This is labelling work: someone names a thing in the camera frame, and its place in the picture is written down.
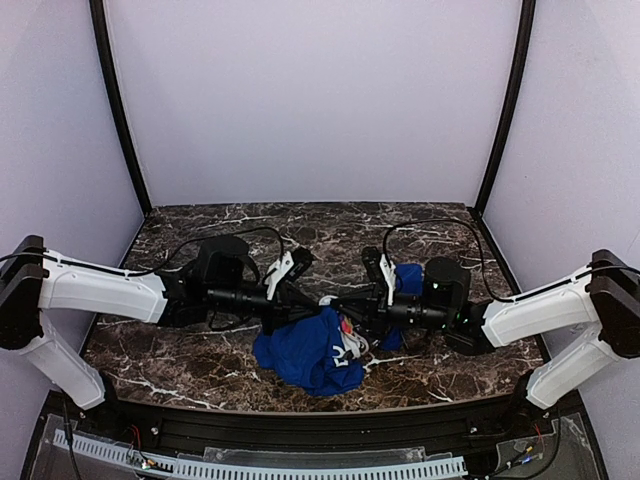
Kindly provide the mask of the blue printed t-shirt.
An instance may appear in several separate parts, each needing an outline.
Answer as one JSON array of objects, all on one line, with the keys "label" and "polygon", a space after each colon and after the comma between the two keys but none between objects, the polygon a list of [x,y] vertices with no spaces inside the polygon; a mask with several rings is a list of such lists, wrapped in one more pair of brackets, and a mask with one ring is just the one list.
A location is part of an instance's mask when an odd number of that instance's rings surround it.
[{"label": "blue printed t-shirt", "polygon": [[318,316],[272,335],[259,334],[253,354],[261,368],[274,371],[286,384],[327,397],[359,388],[365,376],[362,358],[377,346],[384,351],[399,349],[403,337],[402,330],[393,327],[381,340],[370,339],[352,323],[353,333],[345,334],[340,323],[349,319],[331,306],[321,307]]}]

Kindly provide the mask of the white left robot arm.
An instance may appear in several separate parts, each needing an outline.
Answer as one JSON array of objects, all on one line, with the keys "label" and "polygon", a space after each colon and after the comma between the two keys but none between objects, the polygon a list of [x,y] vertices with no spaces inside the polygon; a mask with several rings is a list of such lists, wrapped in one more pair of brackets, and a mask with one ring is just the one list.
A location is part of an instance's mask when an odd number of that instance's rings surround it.
[{"label": "white left robot arm", "polygon": [[281,250],[265,274],[234,235],[199,241],[194,259],[166,271],[86,263],[26,237],[1,259],[1,347],[24,357],[84,411],[114,401],[110,383],[55,330],[48,310],[107,314],[158,327],[184,328],[218,313],[258,319],[266,334],[317,315],[294,285],[311,265],[305,248]]}]

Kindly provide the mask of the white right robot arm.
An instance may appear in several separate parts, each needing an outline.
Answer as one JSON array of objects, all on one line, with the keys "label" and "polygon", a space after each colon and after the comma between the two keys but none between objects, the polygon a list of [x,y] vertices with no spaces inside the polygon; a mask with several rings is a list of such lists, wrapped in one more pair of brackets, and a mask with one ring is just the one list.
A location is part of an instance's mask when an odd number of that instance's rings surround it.
[{"label": "white right robot arm", "polygon": [[438,331],[466,356],[484,355],[523,338],[572,325],[582,333],[545,365],[525,374],[523,398],[547,410],[604,367],[639,355],[639,271],[602,249],[574,273],[507,298],[474,303],[471,274],[446,257],[429,260],[417,293],[404,293],[399,269],[365,248],[370,282],[322,304],[379,338],[392,327]]}]

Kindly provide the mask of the rainbow flower plush brooch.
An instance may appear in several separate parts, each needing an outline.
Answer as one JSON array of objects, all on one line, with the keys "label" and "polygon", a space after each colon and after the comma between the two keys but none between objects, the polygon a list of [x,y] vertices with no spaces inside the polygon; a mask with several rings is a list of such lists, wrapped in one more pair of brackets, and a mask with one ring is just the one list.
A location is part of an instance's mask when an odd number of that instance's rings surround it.
[{"label": "rainbow flower plush brooch", "polygon": [[353,333],[353,325],[349,320],[343,319],[340,323],[340,328],[345,334],[351,335]]}]

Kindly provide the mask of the black front aluminium rail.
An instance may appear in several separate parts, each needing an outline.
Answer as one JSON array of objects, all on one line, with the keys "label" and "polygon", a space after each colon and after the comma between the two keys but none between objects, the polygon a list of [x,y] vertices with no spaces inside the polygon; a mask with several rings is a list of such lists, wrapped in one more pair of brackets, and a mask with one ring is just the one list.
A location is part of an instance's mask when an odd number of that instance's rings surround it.
[{"label": "black front aluminium rail", "polygon": [[120,403],[138,426],[142,444],[159,451],[206,447],[290,452],[422,446],[469,449],[471,422],[497,416],[505,396],[469,402],[370,412],[237,413]]}]

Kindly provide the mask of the right black frame post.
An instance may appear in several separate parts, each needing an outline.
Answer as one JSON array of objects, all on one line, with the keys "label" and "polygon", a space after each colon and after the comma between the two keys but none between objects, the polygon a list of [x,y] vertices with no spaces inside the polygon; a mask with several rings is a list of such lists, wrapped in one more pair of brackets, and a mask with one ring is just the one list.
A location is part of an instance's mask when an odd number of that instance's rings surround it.
[{"label": "right black frame post", "polygon": [[521,1],[518,28],[502,108],[485,172],[474,204],[474,210],[480,218],[484,216],[491,198],[509,138],[527,63],[536,5],[536,0]]}]

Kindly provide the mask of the black frame post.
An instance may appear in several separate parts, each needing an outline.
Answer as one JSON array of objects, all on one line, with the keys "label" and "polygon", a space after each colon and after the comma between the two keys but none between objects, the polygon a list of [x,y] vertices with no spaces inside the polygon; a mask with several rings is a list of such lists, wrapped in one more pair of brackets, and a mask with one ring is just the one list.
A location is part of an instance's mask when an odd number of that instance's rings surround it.
[{"label": "black frame post", "polygon": [[129,128],[121,96],[114,55],[109,37],[105,2],[90,0],[89,9],[96,50],[114,127],[139,207],[143,215],[147,216],[152,211],[152,203],[143,178],[142,169],[137,158],[133,137]]},{"label": "black frame post", "polygon": [[509,138],[527,63],[536,5],[536,0],[521,1],[518,28],[502,108],[485,172],[474,204],[474,210],[480,218],[484,216],[491,198]]}]

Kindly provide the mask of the left black frame post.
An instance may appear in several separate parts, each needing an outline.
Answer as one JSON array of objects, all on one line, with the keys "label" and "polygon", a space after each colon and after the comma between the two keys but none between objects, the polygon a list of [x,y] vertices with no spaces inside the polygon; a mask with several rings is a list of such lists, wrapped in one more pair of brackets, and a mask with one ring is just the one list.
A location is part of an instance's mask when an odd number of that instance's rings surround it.
[{"label": "left black frame post", "polygon": [[121,96],[114,55],[109,37],[105,2],[90,0],[89,9],[96,50],[114,127],[139,207],[143,215],[147,216],[152,211],[152,203],[143,178],[142,169],[137,158],[133,137],[129,128]]}]

